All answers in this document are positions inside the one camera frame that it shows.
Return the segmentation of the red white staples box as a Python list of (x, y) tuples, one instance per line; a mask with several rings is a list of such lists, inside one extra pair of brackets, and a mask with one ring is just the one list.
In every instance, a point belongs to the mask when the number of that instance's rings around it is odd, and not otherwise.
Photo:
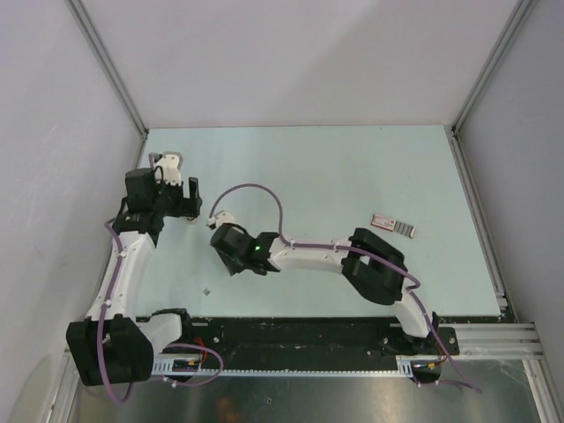
[(373, 215), (371, 226), (390, 233), (401, 234), (410, 239), (412, 239), (415, 235), (414, 226), (377, 213)]

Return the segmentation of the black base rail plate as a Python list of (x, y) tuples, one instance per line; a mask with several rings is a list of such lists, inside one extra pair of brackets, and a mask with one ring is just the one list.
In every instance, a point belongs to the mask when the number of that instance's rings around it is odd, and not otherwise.
[(384, 370), (399, 356), (457, 356), (451, 327), (437, 326), (439, 346), (429, 354), (398, 355), (381, 335), (401, 335), (392, 317), (193, 317), (187, 334), (166, 353), (185, 353), (196, 343), (216, 351), (230, 369)]

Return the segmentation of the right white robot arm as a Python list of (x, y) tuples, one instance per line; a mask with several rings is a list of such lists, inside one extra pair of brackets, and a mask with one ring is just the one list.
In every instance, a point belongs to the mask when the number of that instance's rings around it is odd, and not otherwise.
[(233, 276), (252, 271), (312, 270), (343, 276), (365, 300), (391, 307), (403, 332), (381, 335), (384, 349), (398, 355), (429, 354), (439, 346), (436, 314), (416, 294), (420, 281), (407, 270), (404, 254), (367, 229), (329, 243), (288, 240), (262, 232), (254, 237), (236, 223), (211, 223), (211, 246)]

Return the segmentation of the aluminium frame rails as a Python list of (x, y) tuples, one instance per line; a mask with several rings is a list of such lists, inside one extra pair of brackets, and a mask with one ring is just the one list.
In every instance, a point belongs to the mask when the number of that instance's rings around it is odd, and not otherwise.
[(501, 315), (492, 319), (480, 317), (475, 323), (470, 318), (463, 319), (463, 332), (471, 335), (470, 345), (463, 348), (464, 357), (467, 360), (496, 360), (503, 365), (521, 362), (540, 420), (562, 422), (563, 406), (537, 328), (534, 323), (524, 323), (515, 311), (461, 141), (451, 126), (447, 125), (445, 132), (501, 309)]

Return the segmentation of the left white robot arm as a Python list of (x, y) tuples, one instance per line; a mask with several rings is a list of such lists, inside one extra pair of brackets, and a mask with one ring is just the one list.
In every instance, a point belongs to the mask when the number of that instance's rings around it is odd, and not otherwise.
[(182, 353), (195, 341), (184, 308), (165, 308), (138, 322), (137, 296), (167, 218), (196, 219), (198, 180), (183, 180), (167, 155), (129, 171), (126, 195), (106, 228), (112, 237), (104, 279), (85, 318), (69, 324), (66, 341), (81, 382), (89, 387), (144, 382), (154, 358), (169, 346)]

